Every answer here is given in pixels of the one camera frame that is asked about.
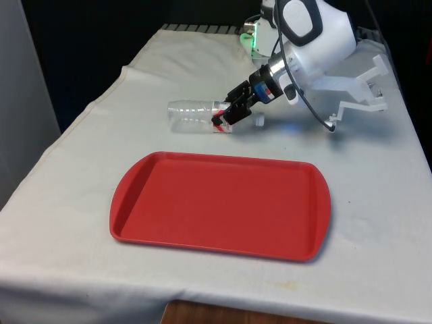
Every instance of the red tray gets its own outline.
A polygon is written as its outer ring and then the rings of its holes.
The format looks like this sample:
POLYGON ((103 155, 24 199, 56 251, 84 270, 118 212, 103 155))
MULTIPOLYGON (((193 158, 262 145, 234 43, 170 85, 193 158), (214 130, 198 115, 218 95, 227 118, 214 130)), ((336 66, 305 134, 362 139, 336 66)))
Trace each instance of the red tray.
POLYGON ((307 261, 324 241, 330 195, 311 164, 158 152, 111 203, 120 241, 307 261))

